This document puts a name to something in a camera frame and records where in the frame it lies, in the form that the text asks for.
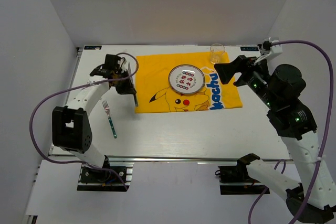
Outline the clear plastic cup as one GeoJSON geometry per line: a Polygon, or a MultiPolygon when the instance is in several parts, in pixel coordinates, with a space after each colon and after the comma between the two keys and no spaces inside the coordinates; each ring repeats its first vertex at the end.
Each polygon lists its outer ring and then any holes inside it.
{"type": "Polygon", "coordinates": [[[225,47],[222,44],[212,44],[210,46],[210,62],[212,64],[220,63],[225,53],[225,47]]]}

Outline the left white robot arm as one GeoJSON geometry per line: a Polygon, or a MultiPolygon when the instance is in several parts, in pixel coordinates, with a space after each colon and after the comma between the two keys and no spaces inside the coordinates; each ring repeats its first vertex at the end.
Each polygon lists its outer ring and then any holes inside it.
{"type": "Polygon", "coordinates": [[[111,88],[115,88],[119,95],[136,97],[132,81],[135,73],[125,66],[125,56],[133,57],[125,52],[107,54],[104,63],[95,67],[86,84],[78,88],[79,93],[52,112],[53,145],[72,153],[83,165],[92,167],[93,176],[101,182],[110,178],[111,168],[107,165],[107,157],[92,142],[89,115],[111,88]]]}

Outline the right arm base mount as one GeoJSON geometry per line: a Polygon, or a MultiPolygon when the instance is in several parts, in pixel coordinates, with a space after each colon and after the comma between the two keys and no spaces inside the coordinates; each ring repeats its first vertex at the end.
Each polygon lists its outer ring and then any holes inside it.
{"type": "Polygon", "coordinates": [[[236,166],[219,166],[215,172],[221,195],[260,195],[266,186],[250,177],[243,177],[236,166]]]}

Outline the yellow pikachu cloth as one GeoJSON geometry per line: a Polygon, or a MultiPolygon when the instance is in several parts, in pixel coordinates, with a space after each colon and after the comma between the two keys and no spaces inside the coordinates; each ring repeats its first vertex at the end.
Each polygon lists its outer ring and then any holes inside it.
{"type": "Polygon", "coordinates": [[[222,84],[210,58],[210,52],[138,56],[139,69],[135,75],[138,106],[135,112],[189,112],[241,108],[243,104],[234,82],[222,84]],[[169,74],[179,65],[195,66],[204,74],[204,85],[197,93],[180,94],[170,86],[169,74]]]}

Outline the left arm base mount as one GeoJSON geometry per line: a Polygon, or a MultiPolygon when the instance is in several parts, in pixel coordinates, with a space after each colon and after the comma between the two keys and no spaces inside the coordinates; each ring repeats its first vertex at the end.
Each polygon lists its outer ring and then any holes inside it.
{"type": "Polygon", "coordinates": [[[80,169],[77,191],[127,192],[130,187],[133,164],[110,162],[111,171],[102,171],[82,166],[80,169]]]}

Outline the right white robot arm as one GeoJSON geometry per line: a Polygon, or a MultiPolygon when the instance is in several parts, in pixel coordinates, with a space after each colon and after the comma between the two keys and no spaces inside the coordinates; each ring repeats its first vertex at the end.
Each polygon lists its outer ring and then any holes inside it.
{"type": "Polygon", "coordinates": [[[300,179],[293,180],[250,153],[235,166],[216,171],[221,183],[262,183],[265,190],[282,198],[293,222],[326,223],[335,214],[335,182],[323,158],[326,139],[320,140],[311,110],[299,96],[306,87],[301,71],[281,64],[273,73],[268,62],[280,55],[283,41],[266,39],[260,44],[259,57],[238,56],[230,63],[217,63],[215,70],[223,84],[238,73],[234,85],[248,86],[267,106],[267,117],[285,144],[300,179]]]}

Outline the knife with teal handle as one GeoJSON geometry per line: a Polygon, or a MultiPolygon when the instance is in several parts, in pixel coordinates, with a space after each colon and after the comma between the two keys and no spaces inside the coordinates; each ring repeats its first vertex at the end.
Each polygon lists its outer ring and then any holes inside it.
{"type": "MultiPolygon", "coordinates": [[[[132,83],[133,83],[133,87],[135,89],[135,81],[134,81],[133,77],[132,77],[132,83]]],[[[133,98],[134,98],[135,107],[137,108],[139,106],[139,104],[138,104],[138,97],[137,97],[137,91],[135,91],[135,94],[133,95],[133,98]]]]}

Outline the round patterned plate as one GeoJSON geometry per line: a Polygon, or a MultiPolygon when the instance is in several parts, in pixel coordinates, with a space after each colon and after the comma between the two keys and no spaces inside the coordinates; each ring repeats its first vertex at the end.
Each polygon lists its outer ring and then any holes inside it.
{"type": "Polygon", "coordinates": [[[195,94],[205,83],[203,72],[193,65],[179,65],[169,73],[170,87],[181,94],[195,94]]]}

